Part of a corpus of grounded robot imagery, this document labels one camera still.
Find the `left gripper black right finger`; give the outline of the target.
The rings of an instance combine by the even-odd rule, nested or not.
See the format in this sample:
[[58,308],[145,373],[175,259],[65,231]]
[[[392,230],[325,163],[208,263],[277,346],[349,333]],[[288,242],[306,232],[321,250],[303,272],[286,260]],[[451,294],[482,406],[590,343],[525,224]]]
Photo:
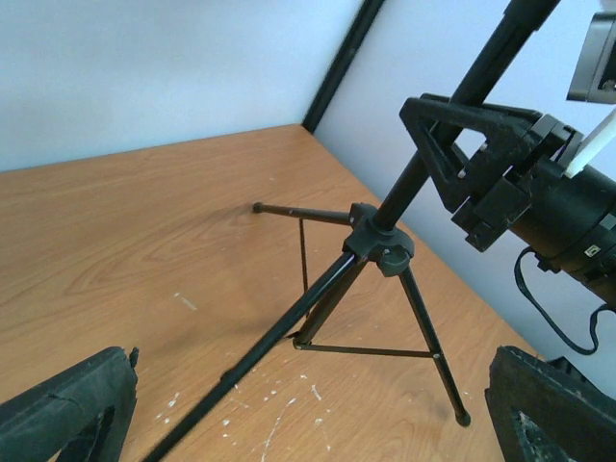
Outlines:
[[506,461],[613,461],[615,400],[561,358],[497,349],[485,400]]

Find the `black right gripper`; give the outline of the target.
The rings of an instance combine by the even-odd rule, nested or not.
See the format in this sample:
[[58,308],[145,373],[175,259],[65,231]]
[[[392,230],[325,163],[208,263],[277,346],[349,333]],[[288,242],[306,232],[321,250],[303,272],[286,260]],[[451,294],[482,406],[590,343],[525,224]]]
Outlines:
[[582,134],[550,115],[445,96],[410,97],[399,116],[452,221],[479,251],[510,231],[537,251],[560,251],[581,232],[564,178]]

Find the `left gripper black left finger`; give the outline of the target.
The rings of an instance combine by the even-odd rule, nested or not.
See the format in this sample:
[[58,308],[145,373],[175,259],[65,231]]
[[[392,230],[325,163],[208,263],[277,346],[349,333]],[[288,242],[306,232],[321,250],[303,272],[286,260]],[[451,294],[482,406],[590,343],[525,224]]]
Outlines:
[[117,461],[135,411],[139,350],[107,347],[1,404],[3,461]]

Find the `black music stand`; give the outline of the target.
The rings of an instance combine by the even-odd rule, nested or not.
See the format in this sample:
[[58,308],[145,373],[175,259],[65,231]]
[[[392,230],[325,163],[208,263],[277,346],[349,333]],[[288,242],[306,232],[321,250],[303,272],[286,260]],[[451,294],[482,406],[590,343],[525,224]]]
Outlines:
[[[478,108],[531,34],[543,25],[555,6],[553,1],[510,2],[498,27],[446,104]],[[377,209],[354,204],[348,214],[337,215],[261,202],[253,204],[252,211],[255,214],[288,215],[299,221],[348,224],[352,232],[343,245],[342,256],[312,286],[306,288],[302,297],[233,368],[222,375],[218,384],[147,454],[147,460],[163,460],[279,342],[290,339],[297,349],[314,349],[314,336],[368,263],[376,264],[386,277],[399,278],[428,347],[424,355],[435,363],[457,423],[463,427],[470,425],[471,416],[462,403],[410,269],[414,244],[397,227],[402,214],[427,181],[427,163],[422,157],[424,153],[424,148],[418,149]]]

